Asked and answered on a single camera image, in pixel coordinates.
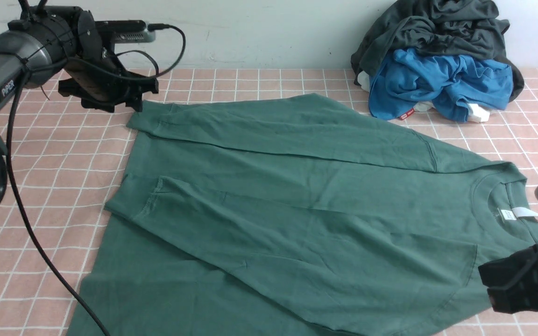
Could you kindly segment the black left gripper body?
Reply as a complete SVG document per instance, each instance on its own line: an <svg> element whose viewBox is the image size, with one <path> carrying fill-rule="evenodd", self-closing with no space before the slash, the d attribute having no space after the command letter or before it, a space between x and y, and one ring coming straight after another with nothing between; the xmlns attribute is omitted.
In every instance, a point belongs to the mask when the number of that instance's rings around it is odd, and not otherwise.
<svg viewBox="0 0 538 336"><path fill-rule="evenodd" d="M116 44L99 34L90 11L69 9L64 16L78 46L64 66L70 78L58 83L58 93L78 98L85 109L113 113L117 105L125 104L141 111L143 94L158 94L158 79L128 71L115 52Z"/></svg>

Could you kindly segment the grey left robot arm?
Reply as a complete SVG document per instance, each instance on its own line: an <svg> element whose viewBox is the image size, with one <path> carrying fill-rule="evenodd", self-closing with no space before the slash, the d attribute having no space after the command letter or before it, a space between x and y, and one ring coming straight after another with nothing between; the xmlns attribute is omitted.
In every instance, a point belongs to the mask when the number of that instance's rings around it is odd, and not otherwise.
<svg viewBox="0 0 538 336"><path fill-rule="evenodd" d="M116 44L148 43L165 24L146 21L96 21L77 6L37 6L21 1L21 17L0 34L0 111L23 89L38 89L60 71L70 78L58 83L63 97L76 97L86 109L113 113L125 104L142 108L144 93L159 92L156 78L128 71L115 53ZM8 183L0 136L0 203Z"/></svg>

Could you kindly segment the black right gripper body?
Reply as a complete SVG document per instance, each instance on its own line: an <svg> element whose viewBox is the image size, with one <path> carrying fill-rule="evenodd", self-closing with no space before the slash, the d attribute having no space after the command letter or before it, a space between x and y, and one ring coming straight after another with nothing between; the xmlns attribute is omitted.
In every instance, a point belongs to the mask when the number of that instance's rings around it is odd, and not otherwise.
<svg viewBox="0 0 538 336"><path fill-rule="evenodd" d="M538 312L538 243L478 267L492 309L498 313Z"/></svg>

